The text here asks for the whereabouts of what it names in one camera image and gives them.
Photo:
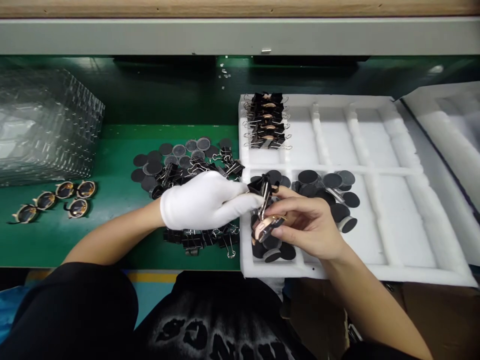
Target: white foam tray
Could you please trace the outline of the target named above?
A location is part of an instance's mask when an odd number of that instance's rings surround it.
[[[403,100],[480,211],[480,82],[424,86]],[[440,199],[455,191],[452,186],[442,189]],[[480,266],[480,231],[472,209],[460,211],[459,203],[452,204],[446,210],[465,257],[469,264]]]
[[[477,286],[436,193],[429,186],[402,117],[390,97],[285,94],[291,150],[244,146],[244,96],[238,105],[242,181],[279,170],[355,174],[360,207],[347,243],[380,280]],[[253,257],[250,215],[240,218],[240,266],[246,277],[324,279],[320,261],[296,248],[292,261]]]

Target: white foam box lid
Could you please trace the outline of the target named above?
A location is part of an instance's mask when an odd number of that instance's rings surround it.
[[[303,170],[320,175],[349,170],[351,209],[358,224],[346,242],[384,281],[476,287],[449,218],[429,185],[402,117],[386,96],[284,94],[290,128],[286,149],[252,149],[244,96],[238,104],[242,181],[278,170],[296,181]],[[265,263],[252,254],[250,214],[240,217],[240,267],[258,278],[325,279],[317,258],[299,248],[292,261]]]

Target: yellow stripe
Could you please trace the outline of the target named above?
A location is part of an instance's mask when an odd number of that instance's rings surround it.
[[[127,276],[132,283],[174,283],[177,280],[177,274],[129,272]]]

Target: white glove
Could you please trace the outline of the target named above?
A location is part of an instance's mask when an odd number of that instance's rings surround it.
[[[161,217],[172,230],[216,229],[262,205],[261,196],[247,191],[245,183],[227,180],[216,171],[206,171],[163,193]]]

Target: dark green panel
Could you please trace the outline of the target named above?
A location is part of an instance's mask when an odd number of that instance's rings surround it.
[[[88,232],[114,217],[142,207],[151,200],[140,184],[132,182],[132,161],[139,153],[147,154],[165,142],[184,144],[189,139],[209,136],[214,144],[220,139],[238,137],[237,126],[176,126],[176,125],[110,125],[104,126],[103,139],[97,152],[91,180],[98,184],[98,192],[89,200],[89,215],[68,219],[58,203],[52,210],[40,215],[30,224],[8,225],[20,204],[29,204],[43,190],[52,191],[54,184],[18,186],[0,189],[0,266],[2,267],[56,267],[72,247]],[[234,141],[234,156],[238,147]],[[239,247],[237,256],[227,258],[227,250],[217,245],[200,250],[198,257],[186,256],[182,246],[163,241],[161,230],[143,240],[122,261],[126,269],[195,269],[240,270]]]

